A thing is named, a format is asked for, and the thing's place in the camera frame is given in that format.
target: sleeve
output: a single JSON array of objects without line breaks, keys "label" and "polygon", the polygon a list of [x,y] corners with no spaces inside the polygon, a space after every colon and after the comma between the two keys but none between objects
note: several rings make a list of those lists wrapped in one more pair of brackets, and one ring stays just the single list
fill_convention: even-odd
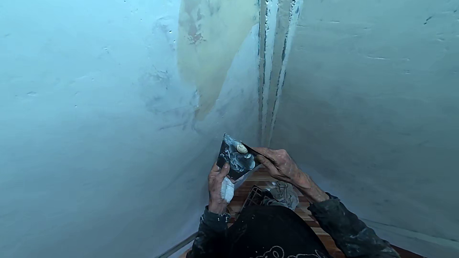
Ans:
[{"label": "sleeve", "polygon": [[223,257],[228,230],[227,222],[230,217],[227,213],[212,213],[206,206],[200,218],[198,233],[186,258]]},{"label": "sleeve", "polygon": [[389,242],[379,238],[337,197],[327,194],[329,200],[313,203],[308,209],[346,257],[400,258]]}]

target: person's left hand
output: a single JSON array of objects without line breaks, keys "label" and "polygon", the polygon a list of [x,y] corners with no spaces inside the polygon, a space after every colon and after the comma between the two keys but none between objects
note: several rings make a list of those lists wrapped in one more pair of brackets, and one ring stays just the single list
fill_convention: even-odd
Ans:
[{"label": "person's left hand", "polygon": [[221,196],[222,182],[225,176],[230,171],[230,165],[225,163],[223,168],[214,163],[212,170],[210,170],[209,177],[209,211],[217,214],[224,214],[226,212],[226,201]]}]

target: hand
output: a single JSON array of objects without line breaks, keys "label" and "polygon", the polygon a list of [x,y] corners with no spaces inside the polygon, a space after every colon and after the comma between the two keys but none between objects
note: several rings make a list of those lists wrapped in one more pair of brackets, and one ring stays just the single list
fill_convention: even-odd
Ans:
[{"label": "hand", "polygon": [[288,155],[286,150],[273,150],[269,148],[253,148],[262,155],[257,155],[257,160],[265,166],[265,172],[277,180],[295,184],[304,177],[304,173],[298,168],[297,164]]},{"label": "hand", "polygon": [[298,188],[311,203],[323,202],[330,197],[314,183],[311,177],[297,166],[286,150],[273,150],[269,148],[253,148],[262,155],[257,155],[257,160],[263,164],[269,175],[277,180],[290,183]]},{"label": "hand", "polygon": [[217,163],[214,163],[212,169],[210,170],[208,180],[209,180],[209,211],[217,214],[224,214],[226,212],[226,206],[228,205],[226,201],[222,198],[222,182],[225,179],[225,176],[230,171],[230,165],[225,163],[223,168],[217,166]]}]

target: knuckle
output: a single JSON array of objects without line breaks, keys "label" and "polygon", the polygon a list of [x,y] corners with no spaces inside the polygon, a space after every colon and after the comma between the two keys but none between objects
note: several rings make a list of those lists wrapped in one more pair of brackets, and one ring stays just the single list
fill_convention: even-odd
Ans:
[{"label": "knuckle", "polygon": [[286,150],[284,149],[280,149],[277,151],[277,155],[279,155],[279,158],[282,159],[282,160],[287,160],[288,159],[288,153]]}]

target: plastered wall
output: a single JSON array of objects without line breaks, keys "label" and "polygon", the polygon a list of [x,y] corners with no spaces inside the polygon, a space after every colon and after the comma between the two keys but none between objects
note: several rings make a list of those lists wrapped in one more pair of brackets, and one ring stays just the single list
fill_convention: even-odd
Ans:
[{"label": "plastered wall", "polygon": [[459,253],[459,4],[304,1],[272,147],[378,234]]},{"label": "plastered wall", "polygon": [[258,144],[239,4],[0,4],[1,257],[154,257],[197,230],[223,133]]}]

